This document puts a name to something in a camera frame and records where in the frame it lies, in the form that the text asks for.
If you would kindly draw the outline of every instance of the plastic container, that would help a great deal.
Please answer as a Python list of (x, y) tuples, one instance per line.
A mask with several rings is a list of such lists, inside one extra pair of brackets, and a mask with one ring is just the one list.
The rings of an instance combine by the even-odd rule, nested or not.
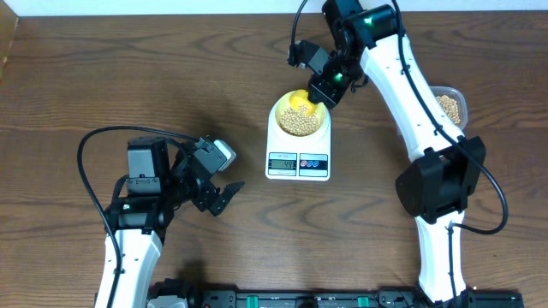
[[(464, 96), (462, 96), (462, 93), (450, 86), (431, 86), (430, 90), (432, 90), (435, 97), (447, 95), (449, 98), (455, 99), (459, 106), (459, 118), (461, 118), (461, 124), (459, 124), (458, 127), (463, 130), (468, 124), (468, 109), (466, 107), (466, 100), (464, 99)], [(402, 135), (400, 128), (397, 129), (397, 135)]]

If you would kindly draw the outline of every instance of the yellow cup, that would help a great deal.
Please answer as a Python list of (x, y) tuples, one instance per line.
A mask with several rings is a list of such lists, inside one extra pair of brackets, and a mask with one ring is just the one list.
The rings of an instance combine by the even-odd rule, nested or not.
[[(325, 120), (325, 113), (327, 111), (327, 108), (325, 107), (324, 103), (319, 104), (312, 104), (310, 101), (308, 101), (308, 92), (306, 90), (297, 90), (290, 92), (286, 95), (284, 95), (277, 103), (276, 107), (276, 122), (277, 125), (286, 133), (289, 133), (291, 135), (297, 136), (297, 137), (305, 137), (312, 133), (315, 133), (318, 131), (318, 129), (322, 126)], [(288, 109), (298, 110), (299, 107), (302, 105), (306, 105), (308, 107), (308, 111), (304, 113), (303, 116), (317, 116), (318, 117), (318, 123), (313, 131), (308, 132), (306, 135), (299, 135), (295, 134), (294, 132), (291, 132), (291, 129), (288, 129), (287, 127), (284, 127), (281, 121), (282, 115), (286, 112)]]

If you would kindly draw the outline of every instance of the scale display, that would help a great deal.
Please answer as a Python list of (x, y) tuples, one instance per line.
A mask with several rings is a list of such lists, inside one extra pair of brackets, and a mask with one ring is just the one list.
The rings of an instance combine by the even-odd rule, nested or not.
[(294, 166), (295, 166), (294, 161), (271, 160), (272, 169), (293, 169)]
[(297, 153), (270, 153), (268, 158), (269, 175), (297, 176)]

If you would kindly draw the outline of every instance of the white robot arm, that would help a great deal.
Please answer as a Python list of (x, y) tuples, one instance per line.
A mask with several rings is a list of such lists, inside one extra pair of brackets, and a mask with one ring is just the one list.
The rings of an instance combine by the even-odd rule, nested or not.
[[(412, 162), (423, 157), (425, 150), (432, 148), (441, 151), (451, 144), (440, 134), (426, 116), (415, 97), (406, 76), (402, 74), (402, 65), (398, 54), (398, 37), (393, 34), (376, 42), (372, 49), (366, 48), (361, 56), (360, 65), (364, 73), (382, 94), (397, 126), (402, 131), (403, 140), (408, 149), (409, 160)], [(409, 40), (403, 38), (403, 52), (408, 60), (410, 73), (425, 100), (428, 108), (436, 117), (438, 123), (444, 126), (445, 132), (458, 142), (457, 137), (464, 136), (451, 119), (441, 109), (432, 94), (429, 85), (419, 70), (411, 51)], [(432, 301), (447, 301), (452, 299), (449, 269), (449, 238), (447, 227), (450, 222), (462, 223), (464, 211), (453, 211), (439, 217), (436, 223), (430, 224), (422, 217), (415, 218), (419, 229), (421, 269), (419, 284), (426, 296)], [(453, 263), (456, 292), (460, 294), (466, 289), (461, 274), (460, 229), (453, 234)]]
[[(412, 163), (396, 180), (396, 190), (419, 229), (420, 288), (432, 303), (451, 300), (466, 290), (461, 273), (461, 230), (452, 226), (462, 224), (467, 197), (474, 192), (480, 173), (455, 144), (467, 148), (480, 163), (485, 147), (478, 137), (466, 140), (445, 114), (414, 60), (409, 39), (400, 32), (391, 6), (364, 10), (357, 1), (328, 0), (322, 11), (337, 50), (328, 55), (317, 45), (301, 41), (290, 47), (288, 63), (305, 64), (314, 72), (308, 99), (324, 102), (328, 108), (338, 104), (350, 84), (354, 91), (354, 82), (362, 74), (379, 89), (402, 132)], [(405, 72), (401, 54), (408, 66)], [(449, 229), (453, 232), (452, 256)]]
[[(190, 141), (181, 144), (164, 137), (131, 139), (128, 142), (129, 175), (118, 180), (110, 206), (103, 210), (87, 180), (82, 152), (91, 136), (110, 130), (139, 130)], [(171, 168), (167, 144), (178, 149)], [(222, 140), (195, 139), (147, 127), (105, 127), (82, 139), (78, 149), (80, 175), (104, 219), (108, 234), (103, 279), (95, 308), (143, 308), (145, 305), (148, 308), (194, 308), (188, 306), (184, 297), (176, 296), (178, 293), (173, 294), (174, 297), (164, 294), (147, 301), (152, 272), (162, 253), (166, 229), (175, 210), (192, 201), (200, 211), (208, 210), (217, 216), (244, 186), (244, 182), (228, 184), (221, 192), (211, 183), (211, 178), (225, 170), (234, 159), (235, 152)], [(124, 184), (128, 196), (120, 197)]]

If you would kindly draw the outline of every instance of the bean pile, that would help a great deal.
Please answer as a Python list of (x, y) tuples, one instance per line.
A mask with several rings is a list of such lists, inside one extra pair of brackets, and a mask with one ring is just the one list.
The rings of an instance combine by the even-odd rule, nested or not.
[(459, 117), (459, 104), (456, 100), (448, 97), (447, 95), (436, 97), (436, 99), (453, 123), (456, 125), (461, 124), (461, 118)]
[(280, 116), (280, 127), (294, 136), (308, 136), (318, 130), (318, 115), (305, 115), (308, 107), (302, 105), (298, 110), (287, 108)]

